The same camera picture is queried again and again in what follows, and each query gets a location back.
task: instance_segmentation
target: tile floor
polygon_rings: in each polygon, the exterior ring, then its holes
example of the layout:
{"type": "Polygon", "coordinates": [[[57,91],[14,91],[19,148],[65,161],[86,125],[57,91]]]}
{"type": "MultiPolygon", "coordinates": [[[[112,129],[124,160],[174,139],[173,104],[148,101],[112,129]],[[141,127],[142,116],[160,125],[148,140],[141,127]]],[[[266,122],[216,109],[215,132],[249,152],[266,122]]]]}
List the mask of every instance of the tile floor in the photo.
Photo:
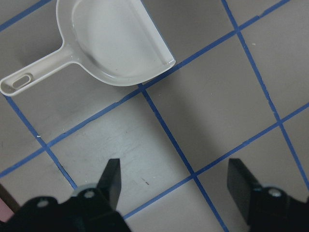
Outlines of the tile floor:
{"type": "MultiPolygon", "coordinates": [[[[0,95],[0,183],[23,204],[97,182],[120,158],[118,210],[135,232],[245,232],[228,158],[305,201],[309,189],[309,2],[143,0],[177,64],[143,85],[77,65],[0,95]]],[[[0,74],[57,50],[55,0],[4,0],[0,74]]]]}

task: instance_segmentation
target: handle hole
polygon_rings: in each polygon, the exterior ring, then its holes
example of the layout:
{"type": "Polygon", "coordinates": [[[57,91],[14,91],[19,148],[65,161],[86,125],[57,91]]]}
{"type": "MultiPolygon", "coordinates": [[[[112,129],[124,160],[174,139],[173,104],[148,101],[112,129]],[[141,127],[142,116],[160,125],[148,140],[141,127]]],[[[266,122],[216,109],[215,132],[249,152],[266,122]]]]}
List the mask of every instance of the handle hole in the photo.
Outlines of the handle hole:
{"type": "Polygon", "coordinates": [[[12,86],[15,89],[19,89],[31,82],[32,75],[31,74],[25,74],[21,77],[19,77],[16,81],[13,82],[12,86]]]}

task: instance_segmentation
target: screw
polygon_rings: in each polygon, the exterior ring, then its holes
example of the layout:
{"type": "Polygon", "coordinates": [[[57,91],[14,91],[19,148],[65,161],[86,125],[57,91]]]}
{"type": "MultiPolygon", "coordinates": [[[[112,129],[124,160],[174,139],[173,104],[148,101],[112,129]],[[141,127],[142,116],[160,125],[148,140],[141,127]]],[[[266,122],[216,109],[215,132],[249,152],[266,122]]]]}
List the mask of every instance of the screw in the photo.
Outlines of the screw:
{"type": "Polygon", "coordinates": [[[280,197],[282,195],[281,192],[276,188],[268,190],[268,193],[273,197],[280,197]]]}
{"type": "Polygon", "coordinates": [[[87,192],[85,192],[84,197],[85,198],[93,198],[95,196],[95,192],[92,190],[89,190],[87,192]]]}
{"type": "Polygon", "coordinates": [[[46,199],[41,199],[38,203],[37,203],[37,207],[38,208],[44,208],[46,206],[48,206],[49,202],[46,199]]]}

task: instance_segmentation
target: gray floor tile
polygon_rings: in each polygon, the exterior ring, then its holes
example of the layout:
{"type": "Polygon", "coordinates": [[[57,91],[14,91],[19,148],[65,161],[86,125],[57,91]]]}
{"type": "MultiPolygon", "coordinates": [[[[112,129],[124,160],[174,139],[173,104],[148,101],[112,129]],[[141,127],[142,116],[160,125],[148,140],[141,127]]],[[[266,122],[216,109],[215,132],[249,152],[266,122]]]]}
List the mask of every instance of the gray floor tile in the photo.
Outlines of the gray floor tile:
{"type": "Polygon", "coordinates": [[[309,109],[284,123],[303,169],[309,177],[309,109]]]}
{"type": "Polygon", "coordinates": [[[0,95],[0,172],[41,148],[6,99],[0,95]]]}
{"type": "Polygon", "coordinates": [[[149,94],[195,170],[275,122],[236,37],[154,85],[149,94]]]}
{"type": "Polygon", "coordinates": [[[62,39],[53,0],[0,33],[0,79],[56,51],[62,39]]]}
{"type": "Polygon", "coordinates": [[[137,87],[102,83],[72,64],[13,99],[39,135],[49,142],[134,89],[137,87]]]}
{"type": "Polygon", "coordinates": [[[189,173],[140,94],[52,147],[77,185],[96,183],[110,158],[120,158],[123,214],[189,173]]]}
{"type": "Polygon", "coordinates": [[[20,205],[37,196],[52,196],[61,203],[73,192],[73,188],[47,153],[40,154],[1,178],[0,183],[20,205]]]}
{"type": "Polygon", "coordinates": [[[176,62],[233,30],[220,1],[143,0],[176,62]]]}
{"type": "Polygon", "coordinates": [[[39,0],[1,0],[0,25],[37,2],[39,0]]]}
{"type": "Polygon", "coordinates": [[[236,22],[241,25],[280,0],[226,0],[236,22]]]}
{"type": "Polygon", "coordinates": [[[309,101],[308,10],[308,1],[290,1],[243,31],[281,117],[309,101]]]}
{"type": "MultiPolygon", "coordinates": [[[[249,144],[230,158],[240,158],[263,186],[277,186],[305,202],[308,190],[279,128],[249,144]]],[[[199,176],[231,232],[248,231],[226,187],[228,159],[199,176]]]]}
{"type": "Polygon", "coordinates": [[[134,232],[223,231],[192,180],[126,221],[134,232]]]}

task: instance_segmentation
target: white dustpan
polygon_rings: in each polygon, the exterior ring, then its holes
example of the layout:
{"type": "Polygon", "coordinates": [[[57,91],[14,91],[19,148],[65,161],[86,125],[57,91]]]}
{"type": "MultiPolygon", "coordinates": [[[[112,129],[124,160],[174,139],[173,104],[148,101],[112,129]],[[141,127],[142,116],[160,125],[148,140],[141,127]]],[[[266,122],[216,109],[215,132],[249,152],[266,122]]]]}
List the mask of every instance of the white dustpan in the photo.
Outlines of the white dustpan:
{"type": "Polygon", "coordinates": [[[4,95],[14,96],[72,63],[114,86],[147,81],[175,64],[140,0],[58,0],[56,16],[61,48],[3,78],[4,95]]]}

